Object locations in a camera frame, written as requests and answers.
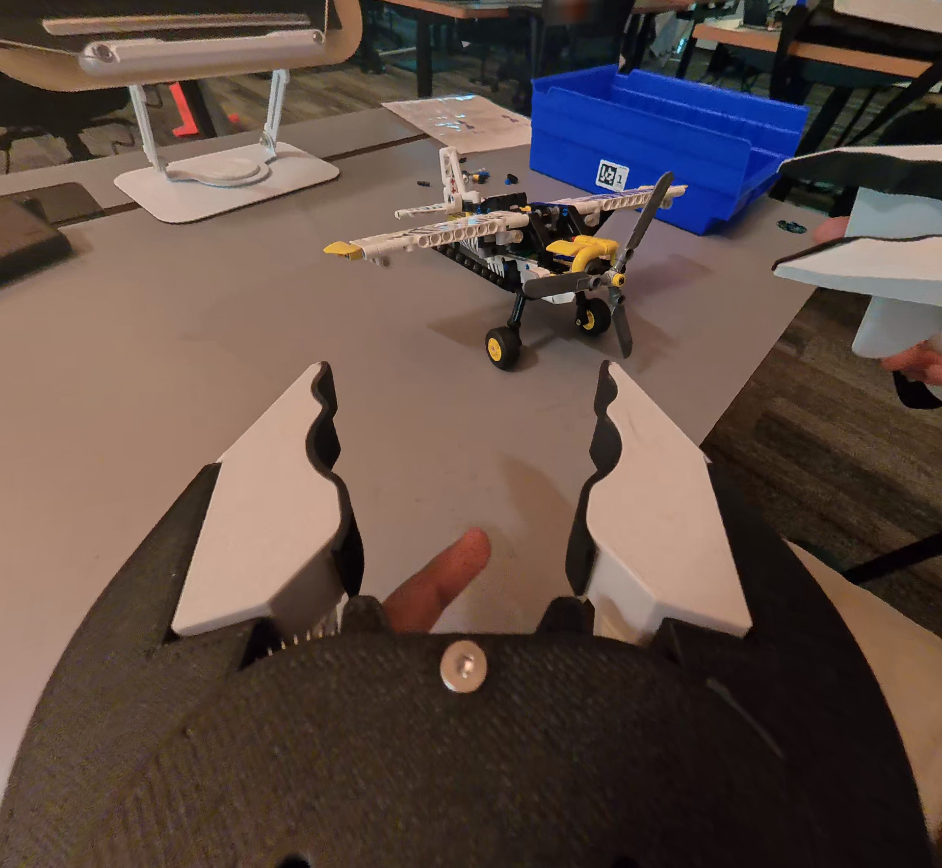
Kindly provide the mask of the black flat power box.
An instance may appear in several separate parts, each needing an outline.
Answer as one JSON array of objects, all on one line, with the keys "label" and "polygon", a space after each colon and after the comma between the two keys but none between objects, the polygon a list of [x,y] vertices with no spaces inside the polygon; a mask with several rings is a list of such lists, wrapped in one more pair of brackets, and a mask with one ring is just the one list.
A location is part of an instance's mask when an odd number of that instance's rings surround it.
[{"label": "black flat power box", "polygon": [[74,257],[76,251],[34,199],[1,199],[1,285]]}]

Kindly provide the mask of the printed paper sheet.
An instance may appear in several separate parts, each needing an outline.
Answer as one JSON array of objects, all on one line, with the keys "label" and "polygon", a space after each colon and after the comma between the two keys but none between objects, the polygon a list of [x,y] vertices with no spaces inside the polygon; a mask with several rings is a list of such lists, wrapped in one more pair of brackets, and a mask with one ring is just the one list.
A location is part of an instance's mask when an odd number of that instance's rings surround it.
[{"label": "printed paper sheet", "polygon": [[480,95],[384,102],[382,106],[460,155],[531,143],[529,118]]}]

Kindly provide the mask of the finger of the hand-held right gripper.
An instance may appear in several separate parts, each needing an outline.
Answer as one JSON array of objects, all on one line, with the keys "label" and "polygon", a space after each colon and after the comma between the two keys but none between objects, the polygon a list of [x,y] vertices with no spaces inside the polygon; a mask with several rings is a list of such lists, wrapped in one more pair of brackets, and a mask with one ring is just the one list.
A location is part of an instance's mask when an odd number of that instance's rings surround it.
[{"label": "finger of the hand-held right gripper", "polygon": [[783,178],[852,189],[853,210],[842,240],[940,236],[938,144],[830,149],[788,159],[778,172]]},{"label": "finger of the hand-held right gripper", "polygon": [[820,288],[939,307],[941,237],[844,237],[777,261],[773,273]]}]

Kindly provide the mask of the black slim device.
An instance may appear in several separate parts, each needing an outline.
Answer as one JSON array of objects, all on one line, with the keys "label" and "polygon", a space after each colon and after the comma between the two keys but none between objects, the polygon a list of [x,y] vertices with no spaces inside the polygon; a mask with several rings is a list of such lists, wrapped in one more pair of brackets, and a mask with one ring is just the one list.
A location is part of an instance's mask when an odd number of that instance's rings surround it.
[{"label": "black slim device", "polygon": [[96,219],[104,208],[78,182],[63,182],[32,190],[30,198],[52,226],[67,226]]}]

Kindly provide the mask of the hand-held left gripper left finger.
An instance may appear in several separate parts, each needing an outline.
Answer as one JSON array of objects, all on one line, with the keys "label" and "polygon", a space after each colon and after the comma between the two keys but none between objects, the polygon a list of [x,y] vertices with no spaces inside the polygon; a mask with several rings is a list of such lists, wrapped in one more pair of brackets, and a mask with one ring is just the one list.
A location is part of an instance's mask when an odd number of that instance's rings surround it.
[{"label": "hand-held left gripper left finger", "polygon": [[335,472],[336,386],[305,372],[218,460],[218,477],[171,623],[194,637],[253,619],[313,637],[356,597],[364,550]]}]

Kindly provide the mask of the cluster of small lego pieces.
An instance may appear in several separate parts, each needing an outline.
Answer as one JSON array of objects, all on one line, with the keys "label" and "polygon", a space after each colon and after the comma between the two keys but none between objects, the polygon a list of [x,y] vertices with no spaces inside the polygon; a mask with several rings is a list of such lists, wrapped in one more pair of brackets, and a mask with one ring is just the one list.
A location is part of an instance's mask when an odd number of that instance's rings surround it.
[{"label": "cluster of small lego pieces", "polygon": [[[477,169],[473,171],[468,171],[466,169],[462,170],[462,177],[467,184],[486,184],[491,179],[491,173],[487,169]],[[508,175],[506,184],[516,184],[519,179],[514,175]],[[426,179],[418,179],[417,185],[421,187],[430,188],[431,182]]]}]

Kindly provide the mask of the person's right hand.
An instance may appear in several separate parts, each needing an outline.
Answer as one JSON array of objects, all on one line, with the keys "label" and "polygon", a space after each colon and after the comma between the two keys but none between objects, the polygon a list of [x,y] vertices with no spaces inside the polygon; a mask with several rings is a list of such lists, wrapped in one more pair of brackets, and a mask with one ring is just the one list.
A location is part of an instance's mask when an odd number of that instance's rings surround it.
[{"label": "person's right hand", "polygon": [[[827,218],[815,228],[812,242],[820,244],[842,238],[847,232],[849,221],[848,215]],[[929,341],[882,358],[881,365],[887,371],[900,372],[909,380],[926,385],[935,396],[940,397],[941,356]]]}]

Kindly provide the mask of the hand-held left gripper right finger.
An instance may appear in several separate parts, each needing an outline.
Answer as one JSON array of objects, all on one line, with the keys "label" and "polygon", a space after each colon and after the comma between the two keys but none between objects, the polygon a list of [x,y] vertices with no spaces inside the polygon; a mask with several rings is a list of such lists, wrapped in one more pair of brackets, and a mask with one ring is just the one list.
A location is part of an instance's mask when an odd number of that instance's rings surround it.
[{"label": "hand-held left gripper right finger", "polygon": [[752,617],[701,449],[617,363],[595,391],[595,470],[566,551],[594,635],[649,643],[666,619],[743,638]]}]

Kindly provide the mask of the blue plastic bin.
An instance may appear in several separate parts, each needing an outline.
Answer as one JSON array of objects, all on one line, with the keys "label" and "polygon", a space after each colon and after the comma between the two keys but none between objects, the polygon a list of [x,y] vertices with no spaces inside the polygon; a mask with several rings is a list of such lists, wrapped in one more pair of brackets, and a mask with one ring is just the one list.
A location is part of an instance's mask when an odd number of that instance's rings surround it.
[{"label": "blue plastic bin", "polygon": [[808,109],[615,65],[532,84],[530,168],[586,194],[653,184],[683,197],[658,214],[682,230],[720,230],[762,197],[795,155]]}]

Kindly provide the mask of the yellow white lego airplane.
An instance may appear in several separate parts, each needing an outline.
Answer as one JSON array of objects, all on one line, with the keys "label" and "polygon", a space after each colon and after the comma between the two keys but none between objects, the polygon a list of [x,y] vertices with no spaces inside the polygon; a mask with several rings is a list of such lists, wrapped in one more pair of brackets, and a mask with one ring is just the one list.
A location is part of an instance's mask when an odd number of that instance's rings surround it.
[{"label": "yellow white lego airplane", "polygon": [[512,293],[506,324],[485,336],[490,363],[503,371],[520,358],[524,307],[537,300],[573,302],[579,331],[597,337],[614,329],[622,356],[630,357],[627,265],[658,211],[670,208],[687,186],[666,172],[653,185],[539,203],[524,192],[483,196],[452,146],[440,150],[439,162],[443,201],[394,216],[441,214],[445,221],[335,242],[325,253],[383,264],[395,253],[435,250]]}]

